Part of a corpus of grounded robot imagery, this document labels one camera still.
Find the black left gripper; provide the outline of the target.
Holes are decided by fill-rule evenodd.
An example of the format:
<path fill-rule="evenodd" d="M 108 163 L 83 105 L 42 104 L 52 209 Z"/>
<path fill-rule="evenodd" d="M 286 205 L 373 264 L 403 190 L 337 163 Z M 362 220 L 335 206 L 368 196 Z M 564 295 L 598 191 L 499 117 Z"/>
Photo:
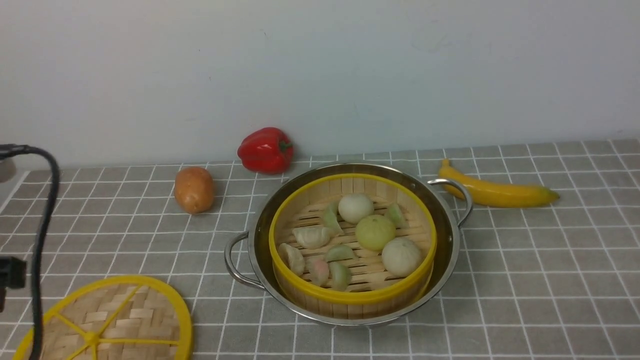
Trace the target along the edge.
<path fill-rule="evenodd" d="M 5 309 L 7 289 L 23 289 L 26 285 L 27 262 L 14 256 L 0 256 L 0 312 Z"/>

